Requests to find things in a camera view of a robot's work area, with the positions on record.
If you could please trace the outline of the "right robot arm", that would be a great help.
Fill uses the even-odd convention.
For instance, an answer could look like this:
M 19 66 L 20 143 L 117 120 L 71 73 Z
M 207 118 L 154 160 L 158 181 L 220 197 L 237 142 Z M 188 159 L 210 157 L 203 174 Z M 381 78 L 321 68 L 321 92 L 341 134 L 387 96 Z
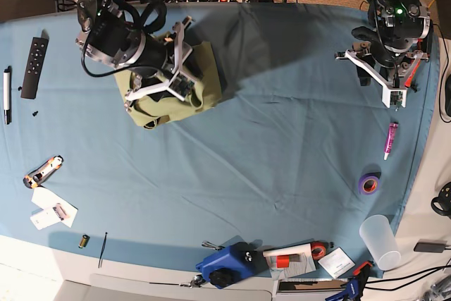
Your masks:
M 159 0 L 78 0 L 80 34 L 75 42 L 86 59 L 110 68 L 107 75 L 130 71 L 132 87 L 125 107 L 146 96 L 170 95 L 184 102 L 199 78 L 184 69 L 193 48 L 185 43 L 191 17 L 176 22 L 168 34 L 154 33 L 166 23 L 167 8 Z

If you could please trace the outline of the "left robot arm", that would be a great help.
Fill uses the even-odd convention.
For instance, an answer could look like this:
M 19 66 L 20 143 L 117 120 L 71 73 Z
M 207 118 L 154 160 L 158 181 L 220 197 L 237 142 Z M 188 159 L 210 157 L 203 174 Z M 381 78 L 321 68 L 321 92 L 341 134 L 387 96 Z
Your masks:
M 370 26 L 352 30 L 352 48 L 335 54 L 351 61 L 362 86 L 372 81 L 382 87 L 381 101 L 390 108 L 405 107 L 414 75 L 429 60 L 433 22 L 420 0 L 366 0 Z

